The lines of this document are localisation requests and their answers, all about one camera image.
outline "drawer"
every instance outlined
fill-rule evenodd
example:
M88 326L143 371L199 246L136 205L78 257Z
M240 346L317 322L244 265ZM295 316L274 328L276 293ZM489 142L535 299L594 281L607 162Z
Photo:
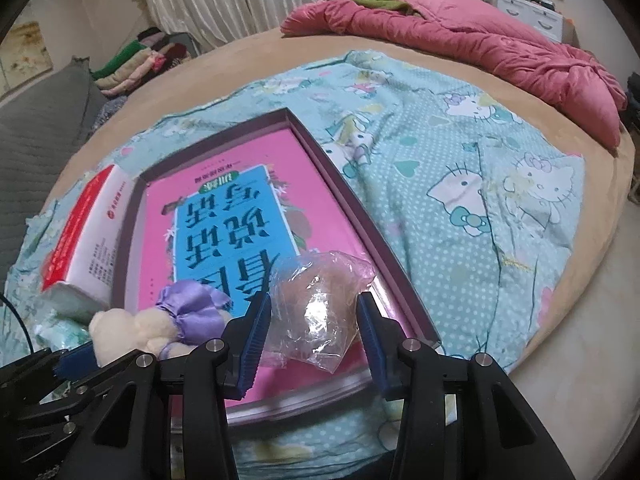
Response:
M554 41L562 41L562 16L552 10L531 6L529 25Z
M530 10L526 2L521 0L497 0L496 7L521 22L529 23Z

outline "purple ribbon bow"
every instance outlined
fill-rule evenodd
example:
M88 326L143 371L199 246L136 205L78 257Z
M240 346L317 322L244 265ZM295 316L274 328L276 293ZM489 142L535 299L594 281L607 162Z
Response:
M451 97L444 97L444 102L449 106L459 105L462 101L465 100L465 97L460 94L451 94Z
M160 292L156 307L174 318L182 343L197 346L222 335L225 320L218 310L230 303L228 295L210 285L179 280Z
M542 170L545 173L551 173L551 162L545 158L539 158L532 153L527 152L524 154L524 160L530 168L536 168L537 170Z

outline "red and white box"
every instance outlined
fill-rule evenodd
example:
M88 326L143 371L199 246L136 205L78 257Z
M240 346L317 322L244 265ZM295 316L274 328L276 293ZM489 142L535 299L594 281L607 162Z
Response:
M84 187L51 253L42 291L64 316L89 323L111 307L113 271L134 181L111 165Z

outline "plastic package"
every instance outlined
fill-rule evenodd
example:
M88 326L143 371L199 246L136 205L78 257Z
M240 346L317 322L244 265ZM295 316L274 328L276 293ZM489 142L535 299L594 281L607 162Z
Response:
M34 323L31 333L36 345L53 351L73 349L91 340L84 326L59 316L53 309L40 322Z
M339 251L276 263L263 363L296 359L334 373L358 332L356 297L375 277L369 262Z

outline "black cable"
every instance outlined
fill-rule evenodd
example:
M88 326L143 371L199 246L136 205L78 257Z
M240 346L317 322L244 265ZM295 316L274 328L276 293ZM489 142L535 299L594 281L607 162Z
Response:
M11 301L9 301L7 298L5 298L5 296L4 296L4 294L2 292L0 292L0 300L2 300L2 302L9 308L9 310L12 312L12 314L14 314L15 319L17 319L18 323L20 323L20 327L22 328L22 331L24 332L24 336L27 338L27 345L29 345L29 352L31 352L33 354L33 343L31 342L31 337L29 336L29 331L27 330L27 327L25 327L24 322L22 321L22 318L18 315L18 311L12 305Z

